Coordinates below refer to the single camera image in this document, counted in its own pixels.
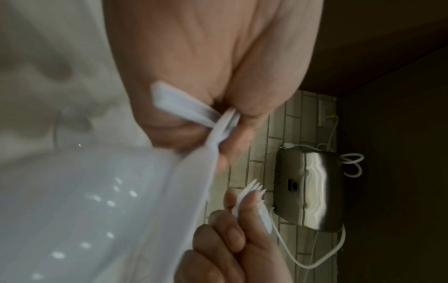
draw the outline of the appliance vent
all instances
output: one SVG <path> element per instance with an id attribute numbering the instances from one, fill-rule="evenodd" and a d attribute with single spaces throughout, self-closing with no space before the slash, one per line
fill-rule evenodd
<path id="1" fill-rule="evenodd" d="M 274 184 L 276 186 L 280 185 L 281 181 L 281 164 L 282 164 L 283 158 L 281 155 L 277 155 L 277 161 L 275 162 L 275 173 L 274 173 Z"/>

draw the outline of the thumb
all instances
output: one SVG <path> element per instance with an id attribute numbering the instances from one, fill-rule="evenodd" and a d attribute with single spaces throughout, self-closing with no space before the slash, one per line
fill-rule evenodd
<path id="1" fill-rule="evenodd" d="M 269 248 L 271 238 L 258 213 L 260 201 L 258 191 L 250 192 L 244 197 L 239 206 L 238 222 L 248 242 L 252 242 L 260 248 Z"/>

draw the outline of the outlet cover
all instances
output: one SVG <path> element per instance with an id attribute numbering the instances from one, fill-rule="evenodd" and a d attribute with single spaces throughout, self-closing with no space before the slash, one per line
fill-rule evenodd
<path id="1" fill-rule="evenodd" d="M 319 100 L 319 127 L 332 129 L 335 125 L 334 118 L 327 118 L 328 115 L 336 114 L 336 103 L 333 101 Z"/>

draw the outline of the electrical outlet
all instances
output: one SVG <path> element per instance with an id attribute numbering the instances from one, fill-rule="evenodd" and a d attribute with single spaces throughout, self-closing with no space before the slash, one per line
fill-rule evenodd
<path id="1" fill-rule="evenodd" d="M 336 103 L 333 101 L 319 100 L 319 127 L 332 129 L 335 125 L 334 118 L 327 118 L 328 115 L 336 114 Z"/>

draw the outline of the shiny metal surface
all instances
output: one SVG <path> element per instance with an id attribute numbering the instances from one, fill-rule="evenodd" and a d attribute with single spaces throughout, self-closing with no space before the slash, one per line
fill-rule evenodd
<path id="1" fill-rule="evenodd" d="M 342 228 L 343 171 L 339 155 L 295 147 L 279 149 L 274 211 L 290 223 L 318 231 Z"/>

